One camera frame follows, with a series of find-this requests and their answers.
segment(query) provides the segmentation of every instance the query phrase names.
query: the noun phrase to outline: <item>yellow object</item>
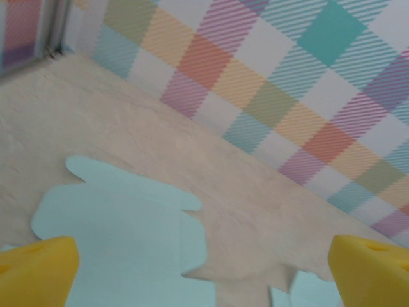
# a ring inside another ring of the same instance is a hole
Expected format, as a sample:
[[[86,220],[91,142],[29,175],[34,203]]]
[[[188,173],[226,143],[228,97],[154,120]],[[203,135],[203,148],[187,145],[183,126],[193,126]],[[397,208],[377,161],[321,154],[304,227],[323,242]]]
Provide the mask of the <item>yellow object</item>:
[[[71,237],[0,253],[1,307],[63,307],[79,266]]]
[[[409,249],[337,235],[328,262],[345,307],[409,306]]]

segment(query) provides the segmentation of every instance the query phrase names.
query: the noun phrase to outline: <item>pastel plaid pattern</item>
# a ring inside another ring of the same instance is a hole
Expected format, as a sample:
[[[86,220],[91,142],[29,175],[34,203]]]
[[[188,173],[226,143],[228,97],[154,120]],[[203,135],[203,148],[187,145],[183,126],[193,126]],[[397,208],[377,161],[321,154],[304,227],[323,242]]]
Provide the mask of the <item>pastel plaid pattern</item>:
[[[73,49],[409,245],[406,0],[76,4]]]
[[[0,73],[36,56],[45,1],[0,0]]]

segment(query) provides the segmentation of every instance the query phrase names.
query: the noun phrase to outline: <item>beige carpet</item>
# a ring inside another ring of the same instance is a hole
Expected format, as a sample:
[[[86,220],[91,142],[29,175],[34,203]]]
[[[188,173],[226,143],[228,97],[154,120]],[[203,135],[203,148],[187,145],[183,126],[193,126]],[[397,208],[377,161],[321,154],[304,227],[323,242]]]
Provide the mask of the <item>beige carpet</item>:
[[[69,56],[0,87],[0,245],[35,240],[43,193],[78,181],[64,167],[84,154],[196,194],[219,307],[267,307],[295,268],[331,279],[331,239],[388,240],[276,170],[153,100],[88,59]]]

